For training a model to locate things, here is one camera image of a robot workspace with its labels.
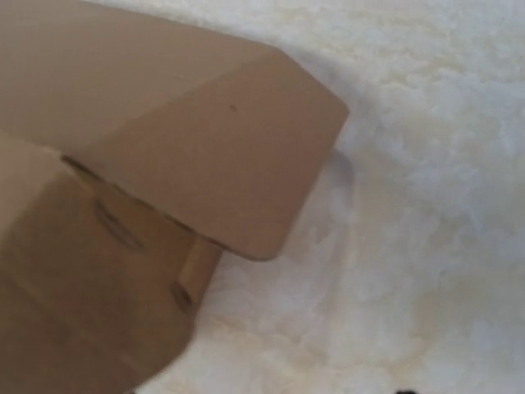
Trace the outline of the brown cardboard box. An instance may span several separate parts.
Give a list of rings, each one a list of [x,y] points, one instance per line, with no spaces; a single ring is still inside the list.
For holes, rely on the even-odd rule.
[[[2,2],[2,392],[131,393],[162,372],[223,252],[281,251],[348,115],[266,44]]]

